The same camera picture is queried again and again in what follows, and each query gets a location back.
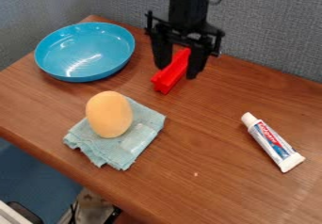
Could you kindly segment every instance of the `tube cap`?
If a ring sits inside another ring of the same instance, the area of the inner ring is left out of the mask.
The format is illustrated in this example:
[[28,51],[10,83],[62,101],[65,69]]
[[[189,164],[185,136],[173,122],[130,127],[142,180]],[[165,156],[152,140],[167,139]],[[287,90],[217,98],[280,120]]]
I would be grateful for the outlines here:
[[247,128],[256,120],[257,119],[248,112],[245,112],[245,114],[241,116],[241,122],[247,126]]

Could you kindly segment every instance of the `light blue cloth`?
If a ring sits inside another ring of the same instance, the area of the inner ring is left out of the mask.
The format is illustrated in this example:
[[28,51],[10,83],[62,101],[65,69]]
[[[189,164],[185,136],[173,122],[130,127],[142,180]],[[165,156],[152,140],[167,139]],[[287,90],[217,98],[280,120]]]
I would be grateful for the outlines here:
[[101,138],[82,119],[64,136],[64,143],[80,148],[97,167],[108,164],[125,170],[163,128],[165,116],[126,98],[133,111],[133,122],[125,133],[114,138]]

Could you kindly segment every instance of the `wooden table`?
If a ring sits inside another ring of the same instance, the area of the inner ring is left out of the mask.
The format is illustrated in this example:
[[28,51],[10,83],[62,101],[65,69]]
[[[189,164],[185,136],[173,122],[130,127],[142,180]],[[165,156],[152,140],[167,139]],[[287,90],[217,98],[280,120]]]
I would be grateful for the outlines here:
[[[85,22],[110,22],[89,16]],[[149,39],[108,79],[72,84],[29,53],[0,72],[0,134],[145,223],[322,223],[322,85],[231,56],[208,59],[168,95],[152,90]],[[96,168],[62,143],[96,93],[114,90],[160,111],[164,128],[128,171]],[[307,161],[281,174],[240,123],[249,111]]]

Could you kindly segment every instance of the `egg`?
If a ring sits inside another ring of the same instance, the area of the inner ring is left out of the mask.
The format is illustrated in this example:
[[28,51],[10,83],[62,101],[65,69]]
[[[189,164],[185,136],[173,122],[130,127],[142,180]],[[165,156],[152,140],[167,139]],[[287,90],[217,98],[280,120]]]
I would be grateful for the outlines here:
[[85,117],[96,134],[112,138],[126,131],[133,113],[125,97],[117,92],[104,91],[89,99]]

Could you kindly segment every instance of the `towel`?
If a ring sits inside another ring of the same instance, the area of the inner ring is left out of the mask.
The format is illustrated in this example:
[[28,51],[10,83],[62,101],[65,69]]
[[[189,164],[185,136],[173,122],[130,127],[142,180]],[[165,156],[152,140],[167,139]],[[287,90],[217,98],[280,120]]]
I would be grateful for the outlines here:
[[130,98],[126,100],[133,111],[133,121],[121,136],[100,137],[86,119],[82,119],[62,139],[72,149],[80,148],[98,168],[108,164],[117,170],[128,169],[163,128],[165,116]]

